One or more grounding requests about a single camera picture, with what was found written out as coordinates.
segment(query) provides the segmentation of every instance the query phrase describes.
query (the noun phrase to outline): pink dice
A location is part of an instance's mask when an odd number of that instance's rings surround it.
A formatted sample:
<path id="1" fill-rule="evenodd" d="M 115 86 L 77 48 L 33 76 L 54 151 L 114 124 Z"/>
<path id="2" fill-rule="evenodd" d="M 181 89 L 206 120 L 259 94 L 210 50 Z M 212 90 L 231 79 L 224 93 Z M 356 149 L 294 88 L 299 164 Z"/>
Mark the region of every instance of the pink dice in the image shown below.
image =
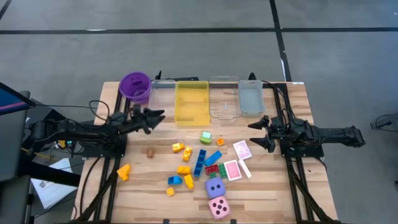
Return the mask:
<path id="1" fill-rule="evenodd" d="M 229 214 L 229 205 L 226 201 L 225 196 L 219 196 L 209 201 L 210 210 L 214 216 L 214 219 L 223 218 Z"/>

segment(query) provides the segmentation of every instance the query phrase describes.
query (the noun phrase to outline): yellow toy piece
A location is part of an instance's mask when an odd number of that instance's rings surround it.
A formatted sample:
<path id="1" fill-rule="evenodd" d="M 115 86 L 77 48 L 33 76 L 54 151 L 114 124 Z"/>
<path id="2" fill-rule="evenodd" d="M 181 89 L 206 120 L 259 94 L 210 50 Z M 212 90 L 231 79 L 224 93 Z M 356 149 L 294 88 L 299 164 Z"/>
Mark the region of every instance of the yellow toy piece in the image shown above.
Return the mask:
<path id="1" fill-rule="evenodd" d="M 192 179 L 191 174 L 184 176 L 184 180 L 185 180 L 185 183 L 186 183 L 188 189 L 193 189 L 193 179 Z"/>
<path id="2" fill-rule="evenodd" d="M 166 193 L 167 193 L 167 195 L 168 196 L 173 196 L 174 195 L 174 189 L 171 187 L 171 188 L 168 188 L 167 190 L 166 190 Z"/>
<path id="3" fill-rule="evenodd" d="M 178 174 L 191 174 L 191 167 L 189 167 L 189 166 L 178 166 L 177 173 Z"/>
<path id="4" fill-rule="evenodd" d="M 182 143 L 173 144 L 173 152 L 180 152 L 182 149 L 184 149 L 184 144 Z"/>
<path id="5" fill-rule="evenodd" d="M 184 150 L 184 154 L 182 155 L 182 159 L 185 161 L 189 161 L 189 158 L 191 157 L 191 153 L 192 153 L 192 148 L 186 147 Z"/>
<path id="6" fill-rule="evenodd" d="M 122 168 L 118 169 L 117 173 L 119 174 L 120 178 L 122 178 L 122 180 L 124 181 L 128 180 L 130 173 L 130 165 L 126 164 L 122 166 Z"/>

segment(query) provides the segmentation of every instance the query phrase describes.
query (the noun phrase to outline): purple cup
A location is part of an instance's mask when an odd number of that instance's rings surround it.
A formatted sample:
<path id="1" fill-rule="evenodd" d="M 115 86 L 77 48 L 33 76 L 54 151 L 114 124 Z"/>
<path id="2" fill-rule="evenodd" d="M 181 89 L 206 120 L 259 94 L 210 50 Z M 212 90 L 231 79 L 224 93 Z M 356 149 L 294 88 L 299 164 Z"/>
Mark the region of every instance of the purple cup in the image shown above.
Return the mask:
<path id="1" fill-rule="evenodd" d="M 127 99 L 139 104 L 148 103 L 152 82 L 144 72 L 126 75 L 119 84 L 120 93 Z"/>

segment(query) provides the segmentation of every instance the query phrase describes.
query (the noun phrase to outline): purple dice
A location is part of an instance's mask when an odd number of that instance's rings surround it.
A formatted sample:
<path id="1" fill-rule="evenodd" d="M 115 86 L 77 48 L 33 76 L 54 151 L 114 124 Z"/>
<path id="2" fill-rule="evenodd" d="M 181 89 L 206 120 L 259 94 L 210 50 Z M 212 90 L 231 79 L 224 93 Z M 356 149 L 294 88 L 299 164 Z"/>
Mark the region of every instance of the purple dice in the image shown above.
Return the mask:
<path id="1" fill-rule="evenodd" d="M 207 196 L 212 199 L 225 195 L 225 186 L 219 177 L 211 178 L 205 182 Z"/>

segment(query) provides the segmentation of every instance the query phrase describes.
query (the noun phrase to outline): red lego brick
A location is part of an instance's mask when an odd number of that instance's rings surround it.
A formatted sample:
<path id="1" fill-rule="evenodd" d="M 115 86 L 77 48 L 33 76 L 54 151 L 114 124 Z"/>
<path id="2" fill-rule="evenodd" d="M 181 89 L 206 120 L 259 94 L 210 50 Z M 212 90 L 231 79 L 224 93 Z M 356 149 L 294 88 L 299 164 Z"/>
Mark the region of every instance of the red lego brick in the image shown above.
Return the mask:
<path id="1" fill-rule="evenodd" d="M 212 173 L 212 172 L 218 172 L 218 166 L 217 166 L 217 164 L 212 165 L 212 166 L 209 166 L 209 167 L 206 167 L 206 168 L 205 168 L 205 172 L 206 172 L 206 175 L 209 175 L 209 174 Z"/>

